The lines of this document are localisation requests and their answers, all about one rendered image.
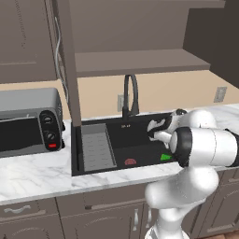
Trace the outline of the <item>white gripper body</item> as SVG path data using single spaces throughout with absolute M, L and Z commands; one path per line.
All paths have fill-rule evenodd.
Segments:
M 166 148 L 169 148 L 169 142 L 174 129 L 171 127 L 172 119 L 151 120 L 147 127 L 148 138 L 150 141 L 161 141 Z

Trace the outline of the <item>black sink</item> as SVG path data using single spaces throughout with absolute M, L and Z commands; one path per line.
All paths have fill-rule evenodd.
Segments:
M 137 115 L 129 117 L 127 121 L 124 121 L 122 117 L 111 119 L 93 119 L 83 121 L 82 125 L 78 127 L 71 126 L 72 176 L 84 176 L 174 162 L 175 159 L 173 158 L 170 150 L 165 147 L 163 142 L 150 141 L 147 132 L 147 127 L 151 120 L 163 120 L 168 118 L 170 115 L 171 112 Z M 105 170 L 86 172 L 84 169 L 81 127 L 84 125 L 102 123 L 106 125 L 117 166 L 115 168 Z M 171 155 L 172 159 L 169 161 L 161 161 L 162 154 Z M 124 162 L 127 159 L 135 159 L 137 164 L 125 165 Z

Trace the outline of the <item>grey ridged sink tray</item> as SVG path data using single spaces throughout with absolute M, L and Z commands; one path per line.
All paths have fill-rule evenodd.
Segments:
M 104 123 L 82 126 L 81 136 L 86 172 L 105 170 L 117 166 Z

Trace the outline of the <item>brown cabinet shelf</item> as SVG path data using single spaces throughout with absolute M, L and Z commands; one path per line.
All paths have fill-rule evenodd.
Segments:
M 210 64 L 184 49 L 76 53 L 79 77 L 208 70 Z

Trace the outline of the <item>open brown cabinet door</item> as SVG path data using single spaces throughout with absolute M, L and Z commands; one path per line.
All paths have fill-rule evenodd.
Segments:
M 57 0 L 57 6 L 62 34 L 63 66 L 65 69 L 66 85 L 69 93 L 68 105 L 72 123 L 77 127 L 81 125 L 81 116 L 69 0 Z
M 239 0 L 224 8 L 192 8 L 183 49 L 210 64 L 210 71 L 239 89 Z

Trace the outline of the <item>black tap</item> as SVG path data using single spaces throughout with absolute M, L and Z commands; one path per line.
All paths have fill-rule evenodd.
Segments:
M 129 90 L 129 80 L 132 81 L 133 85 L 133 103 L 132 108 L 129 108 L 128 103 L 128 90 Z M 124 78 L 124 94 L 123 94 L 123 107 L 122 107 L 122 118 L 127 120 L 130 116 L 136 116 L 139 113 L 139 103 L 138 103 L 138 85 L 135 75 L 126 75 Z

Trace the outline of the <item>brown false drawer front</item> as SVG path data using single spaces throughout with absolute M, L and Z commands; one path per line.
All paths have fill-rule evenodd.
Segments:
M 145 184 L 95 190 L 56 198 L 62 217 L 86 213 L 110 206 L 140 202 L 145 199 Z

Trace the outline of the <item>grey toaster oven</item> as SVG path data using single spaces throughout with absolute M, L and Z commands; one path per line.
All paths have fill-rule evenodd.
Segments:
M 0 91 L 0 158 L 61 150 L 64 130 L 56 88 Z

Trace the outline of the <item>closed brown wall cabinet door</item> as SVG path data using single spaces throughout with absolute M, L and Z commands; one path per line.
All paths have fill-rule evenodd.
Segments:
M 0 0 L 0 83 L 55 78 L 46 0 Z

